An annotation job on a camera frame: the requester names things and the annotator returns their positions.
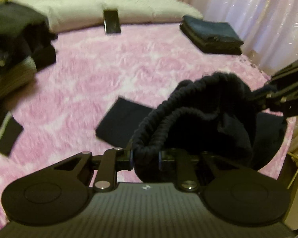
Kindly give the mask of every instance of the white blanket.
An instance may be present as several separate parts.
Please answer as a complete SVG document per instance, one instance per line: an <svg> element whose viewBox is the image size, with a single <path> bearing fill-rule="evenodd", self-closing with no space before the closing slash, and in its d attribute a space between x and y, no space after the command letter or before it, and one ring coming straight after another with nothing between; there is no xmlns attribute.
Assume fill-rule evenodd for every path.
<svg viewBox="0 0 298 238"><path fill-rule="evenodd" d="M183 15L201 18L192 6L177 0L13 0L48 17L58 33L103 22L104 9L118 9L120 23L180 22Z"/></svg>

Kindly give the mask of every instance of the smartphone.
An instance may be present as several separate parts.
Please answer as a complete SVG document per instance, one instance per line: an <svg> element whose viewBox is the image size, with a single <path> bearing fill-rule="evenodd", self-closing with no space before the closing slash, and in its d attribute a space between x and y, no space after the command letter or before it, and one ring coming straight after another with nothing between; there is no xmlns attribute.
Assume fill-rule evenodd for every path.
<svg viewBox="0 0 298 238"><path fill-rule="evenodd" d="M117 10L104 10L104 25L106 34L121 33Z"/></svg>

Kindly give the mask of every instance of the white translucent curtain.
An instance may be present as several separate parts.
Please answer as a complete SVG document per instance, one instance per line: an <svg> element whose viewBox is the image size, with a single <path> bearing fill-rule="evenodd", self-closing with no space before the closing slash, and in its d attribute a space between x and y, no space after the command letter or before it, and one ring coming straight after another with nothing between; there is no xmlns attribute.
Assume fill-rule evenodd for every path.
<svg viewBox="0 0 298 238"><path fill-rule="evenodd" d="M227 21L242 51L272 74L298 59L298 0L188 0L205 20Z"/></svg>

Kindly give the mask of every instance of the plush bedspread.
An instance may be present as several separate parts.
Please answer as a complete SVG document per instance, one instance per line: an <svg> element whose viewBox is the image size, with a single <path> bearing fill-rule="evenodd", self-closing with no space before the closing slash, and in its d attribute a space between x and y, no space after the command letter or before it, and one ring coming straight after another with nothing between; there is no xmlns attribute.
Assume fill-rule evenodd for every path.
<svg viewBox="0 0 298 238"><path fill-rule="evenodd" d="M155 107L179 81L214 71L235 72L252 89L268 80L245 56L203 54L179 24L123 26L122 34L113 36L103 27L89 28L60 34L54 45L57 63L7 99L24 131L9 158L0 154L0 196L15 179L81 151L98 155L110 148L94 129L119 95ZM291 140L294 119L288 122L282 147L260 170L273 178ZM118 181L139 179L122 171ZM0 229L6 223L0 203Z"/></svg>

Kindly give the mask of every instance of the ribbed gray surface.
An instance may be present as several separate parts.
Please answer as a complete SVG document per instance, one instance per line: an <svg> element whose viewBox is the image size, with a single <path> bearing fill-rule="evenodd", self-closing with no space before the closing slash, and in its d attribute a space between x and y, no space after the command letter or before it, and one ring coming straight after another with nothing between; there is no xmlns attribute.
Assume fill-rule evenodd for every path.
<svg viewBox="0 0 298 238"><path fill-rule="evenodd" d="M89 206L67 222L30 227L11 222L0 238L288 238L282 223L247 228L213 216L195 194L174 185L121 183L110 193L93 197Z"/></svg>

